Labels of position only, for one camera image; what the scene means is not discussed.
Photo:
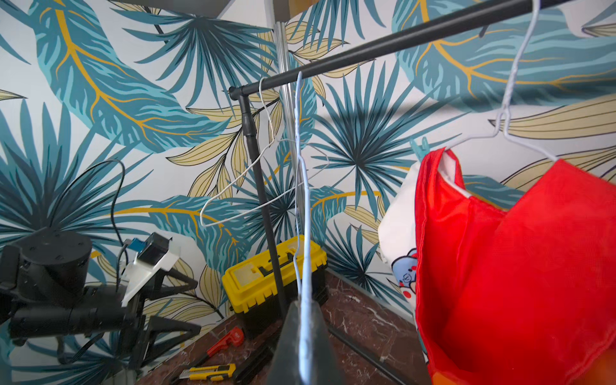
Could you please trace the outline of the white wire hanger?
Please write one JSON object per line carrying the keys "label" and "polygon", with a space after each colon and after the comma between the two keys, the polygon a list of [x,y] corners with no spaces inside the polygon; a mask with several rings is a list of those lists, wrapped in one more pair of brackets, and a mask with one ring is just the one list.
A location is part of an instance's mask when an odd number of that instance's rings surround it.
{"label": "white wire hanger", "polygon": [[505,93],[502,99],[502,103],[501,103],[501,108],[500,110],[497,112],[497,118],[496,118],[496,122],[495,122],[495,126],[494,126],[494,130],[492,133],[489,134],[484,134],[484,135],[480,135],[480,134],[473,134],[470,136],[465,136],[461,139],[458,139],[456,141],[450,142],[449,145],[445,148],[446,150],[451,150],[454,147],[456,147],[457,145],[463,144],[465,142],[468,141],[472,141],[472,140],[479,140],[479,139],[491,139],[496,137],[499,133],[503,133],[504,138],[514,144],[520,145],[521,147],[524,147],[526,149],[532,150],[534,152],[540,153],[542,154],[547,160],[550,160],[552,162],[557,162],[558,161],[558,157],[556,155],[554,155],[551,152],[548,152],[547,150],[545,150],[544,148],[537,146],[535,144],[531,144],[529,142],[525,142],[521,139],[516,139],[514,138],[510,133],[509,133],[509,128],[510,128],[510,124],[511,124],[511,120],[512,120],[512,116],[511,116],[511,102],[513,99],[513,92],[514,92],[514,88],[518,79],[518,71],[519,71],[519,64],[521,62],[522,56],[526,51],[527,46],[529,45],[529,41],[534,33],[534,30],[537,26],[537,21],[539,18],[539,13],[540,13],[540,9],[541,9],[541,5],[542,5],[542,1],[541,0],[532,0],[532,12],[531,12],[531,19],[529,21],[529,26],[526,30],[524,39],[522,40],[521,46],[518,49],[518,52],[516,53],[516,55],[514,56],[513,59],[513,64],[511,67],[511,71],[509,74],[509,78],[507,80],[507,83],[505,85]]}
{"label": "white wire hanger", "polygon": [[[293,191],[294,193],[298,192],[299,186],[302,185],[303,186],[303,192],[304,192],[304,197],[306,199],[308,199],[310,197],[310,184],[309,181],[311,178],[309,178],[308,176],[308,171],[307,171],[307,167],[306,167],[306,162],[302,156],[301,150],[302,150],[302,145],[305,144],[306,146],[309,146],[309,144],[307,142],[302,142],[301,140],[301,118],[302,118],[302,113],[301,113],[301,89],[303,86],[303,73],[302,72],[298,72],[298,76],[296,79],[296,87],[295,87],[295,98],[294,98],[294,118],[295,118],[295,138],[293,140],[290,139],[286,139],[286,141],[288,142],[293,142],[295,144],[295,150],[296,150],[296,172],[300,172],[301,176],[303,177],[303,181],[302,182],[298,182],[298,179],[296,179],[294,187],[292,189],[288,189],[286,190],[283,194],[287,194],[291,191]],[[208,199],[205,204],[203,205],[203,207],[201,208],[201,211],[199,213],[199,220],[200,220],[200,224],[201,226],[205,229],[208,227],[212,227],[212,226],[217,226],[223,223],[226,223],[228,221],[232,221],[234,219],[238,219],[241,218],[244,215],[247,215],[247,213],[252,213],[253,211],[259,210],[259,209],[263,209],[266,208],[267,205],[269,205],[270,203],[273,203],[274,201],[277,200],[277,198],[274,198],[271,201],[266,201],[264,204],[259,205],[257,208],[252,209],[252,210],[248,210],[245,211],[244,213],[239,213],[236,216],[230,217],[230,218],[226,218],[222,221],[215,221],[209,224],[206,224],[204,222],[204,218],[205,218],[205,209],[207,208],[207,206],[209,205],[209,203],[214,200],[215,198],[221,197],[222,194],[232,188],[240,179],[244,178],[249,171],[251,171],[256,165],[257,163],[261,160],[261,155],[258,155],[256,160],[254,160],[249,166],[246,167],[246,170],[241,173],[238,177],[236,177],[234,180],[232,180],[228,186],[224,187],[223,190],[221,190],[221,192],[217,193],[215,196],[210,197],[210,199]]]}

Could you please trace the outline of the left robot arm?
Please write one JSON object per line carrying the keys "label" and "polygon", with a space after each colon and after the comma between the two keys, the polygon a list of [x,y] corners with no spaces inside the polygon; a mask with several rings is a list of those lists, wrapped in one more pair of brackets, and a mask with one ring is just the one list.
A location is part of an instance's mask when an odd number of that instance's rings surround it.
{"label": "left robot arm", "polygon": [[112,285],[86,284],[92,241],[72,231],[44,228],[4,247],[1,317],[16,345],[30,338],[84,335],[92,343],[117,333],[114,355],[136,370],[196,337],[190,322],[147,316],[144,304],[197,287],[175,269],[181,247],[153,233],[138,242],[135,259]]}

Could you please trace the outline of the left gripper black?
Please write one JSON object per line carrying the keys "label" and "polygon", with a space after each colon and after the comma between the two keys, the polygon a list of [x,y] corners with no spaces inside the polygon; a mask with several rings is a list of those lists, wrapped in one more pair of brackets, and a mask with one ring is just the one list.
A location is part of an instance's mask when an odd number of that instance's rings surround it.
{"label": "left gripper black", "polygon": [[127,359],[129,370],[138,370],[201,333],[201,327],[191,322],[144,314],[147,300],[157,300],[197,288],[197,281],[176,269],[159,270],[124,308],[125,318],[120,330],[116,355]]}

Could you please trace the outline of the teal clothespin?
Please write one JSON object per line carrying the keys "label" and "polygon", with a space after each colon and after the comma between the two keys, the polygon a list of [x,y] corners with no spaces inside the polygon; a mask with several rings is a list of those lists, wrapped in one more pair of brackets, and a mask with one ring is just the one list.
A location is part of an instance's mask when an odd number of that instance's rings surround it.
{"label": "teal clothespin", "polygon": [[420,142],[410,139],[410,145],[418,162],[422,162],[426,155],[431,152],[430,144],[428,143],[428,139],[426,137],[423,137]]}

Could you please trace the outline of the rainbow jacket red hood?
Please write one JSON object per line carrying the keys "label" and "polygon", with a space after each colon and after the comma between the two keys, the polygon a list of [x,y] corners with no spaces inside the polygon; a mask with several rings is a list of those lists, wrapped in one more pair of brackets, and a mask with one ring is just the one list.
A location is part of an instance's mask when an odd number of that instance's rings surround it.
{"label": "rainbow jacket red hood", "polygon": [[559,160],[502,210],[440,149],[410,169],[378,235],[434,384],[614,383],[613,184]]}

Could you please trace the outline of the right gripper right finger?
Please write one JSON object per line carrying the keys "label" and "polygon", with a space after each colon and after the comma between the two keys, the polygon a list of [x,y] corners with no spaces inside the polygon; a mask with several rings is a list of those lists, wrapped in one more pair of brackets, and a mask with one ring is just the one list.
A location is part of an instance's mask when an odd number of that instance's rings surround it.
{"label": "right gripper right finger", "polygon": [[330,341],[330,333],[321,308],[316,301],[311,302],[310,325],[310,384],[345,384],[344,372]]}

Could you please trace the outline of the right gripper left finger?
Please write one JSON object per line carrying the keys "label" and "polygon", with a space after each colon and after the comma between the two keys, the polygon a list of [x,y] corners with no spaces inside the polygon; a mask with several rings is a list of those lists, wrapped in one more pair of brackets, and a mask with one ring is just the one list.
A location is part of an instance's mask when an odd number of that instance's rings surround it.
{"label": "right gripper left finger", "polygon": [[299,324],[299,301],[295,301],[290,304],[286,319],[280,329],[274,357],[266,377],[267,385],[301,383],[299,373]]}

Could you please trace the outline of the light blue wire hanger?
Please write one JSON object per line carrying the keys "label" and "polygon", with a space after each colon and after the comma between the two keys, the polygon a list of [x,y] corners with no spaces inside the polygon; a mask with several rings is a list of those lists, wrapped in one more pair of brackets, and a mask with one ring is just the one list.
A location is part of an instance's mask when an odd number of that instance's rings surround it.
{"label": "light blue wire hanger", "polygon": [[306,169],[306,162],[302,156],[302,143],[301,143],[301,94],[303,86],[303,73],[298,72],[295,88],[295,151],[297,157],[297,173],[296,176],[296,205],[299,208],[300,218],[303,224],[298,226],[298,229],[303,231],[298,234],[301,237],[302,251],[303,251],[303,264],[302,264],[302,276],[299,281],[301,284],[301,290],[299,291],[299,335],[298,335],[298,373],[301,380],[301,384],[311,384],[313,380],[313,337],[312,337],[312,283],[311,283],[311,219],[306,214],[306,203],[310,198],[310,186],[307,183],[308,175]]}

